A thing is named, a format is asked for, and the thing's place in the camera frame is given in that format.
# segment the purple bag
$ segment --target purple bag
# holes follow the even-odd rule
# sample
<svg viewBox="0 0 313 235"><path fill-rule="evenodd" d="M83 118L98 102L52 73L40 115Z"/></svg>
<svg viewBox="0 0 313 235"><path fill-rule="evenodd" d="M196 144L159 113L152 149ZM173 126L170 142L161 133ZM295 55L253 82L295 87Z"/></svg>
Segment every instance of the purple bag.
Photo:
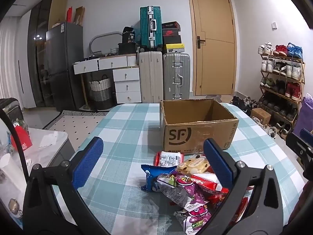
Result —
<svg viewBox="0 0 313 235"><path fill-rule="evenodd" d="M309 93L302 99L302 107L293 133L300 137L300 131L303 128L307 129L309 132L313 130L313 99Z"/></svg>

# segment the teal suitcase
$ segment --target teal suitcase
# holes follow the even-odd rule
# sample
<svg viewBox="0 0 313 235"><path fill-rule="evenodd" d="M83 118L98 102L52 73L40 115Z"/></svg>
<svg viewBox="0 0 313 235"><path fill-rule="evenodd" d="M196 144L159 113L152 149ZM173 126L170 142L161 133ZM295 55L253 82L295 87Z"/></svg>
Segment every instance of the teal suitcase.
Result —
<svg viewBox="0 0 313 235"><path fill-rule="evenodd" d="M162 20L158 6L140 8L141 46L150 51L162 51Z"/></svg>

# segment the blue snack bag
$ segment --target blue snack bag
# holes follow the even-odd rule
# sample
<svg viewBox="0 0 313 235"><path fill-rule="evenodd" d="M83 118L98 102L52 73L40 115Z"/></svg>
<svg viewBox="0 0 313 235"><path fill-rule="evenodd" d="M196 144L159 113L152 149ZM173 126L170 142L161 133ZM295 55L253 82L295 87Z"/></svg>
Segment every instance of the blue snack bag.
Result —
<svg viewBox="0 0 313 235"><path fill-rule="evenodd" d="M141 168L146 173L146 184L141 187L141 190L148 192L160 192L157 178L161 174L170 174L176 169L177 166L173 167L161 167L142 164Z"/></svg>

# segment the blue gripper pad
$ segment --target blue gripper pad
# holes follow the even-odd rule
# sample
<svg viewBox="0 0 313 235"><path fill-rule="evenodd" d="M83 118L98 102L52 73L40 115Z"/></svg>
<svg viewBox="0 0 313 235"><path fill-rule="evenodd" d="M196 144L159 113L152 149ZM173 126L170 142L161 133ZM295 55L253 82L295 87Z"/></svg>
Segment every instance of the blue gripper pad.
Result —
<svg viewBox="0 0 313 235"><path fill-rule="evenodd" d="M72 184L75 190L85 185L90 173L103 152L103 140L101 138L94 137L92 141L93 144L88 144L83 150L86 151L86 153L73 170Z"/></svg>
<svg viewBox="0 0 313 235"><path fill-rule="evenodd" d="M221 156L219 150L222 151L213 139L206 139L204 141L203 143L204 155L209 161L221 185L230 190L233 187L234 174L232 170L229 168L227 162Z"/></svg>
<svg viewBox="0 0 313 235"><path fill-rule="evenodd" d="M311 134L307 129L301 129L300 138L303 139L308 145L313 147L313 134Z"/></svg>

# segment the gray suitcase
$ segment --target gray suitcase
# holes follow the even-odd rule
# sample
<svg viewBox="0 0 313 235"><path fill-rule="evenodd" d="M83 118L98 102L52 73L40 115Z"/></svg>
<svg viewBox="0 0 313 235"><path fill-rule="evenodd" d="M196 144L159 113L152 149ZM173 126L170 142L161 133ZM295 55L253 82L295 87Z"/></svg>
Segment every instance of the gray suitcase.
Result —
<svg viewBox="0 0 313 235"><path fill-rule="evenodd" d="M161 52L142 52L138 55L141 101L159 103L163 100L163 66Z"/></svg>
<svg viewBox="0 0 313 235"><path fill-rule="evenodd" d="M164 100L189 99L190 57L186 53L163 55Z"/></svg>

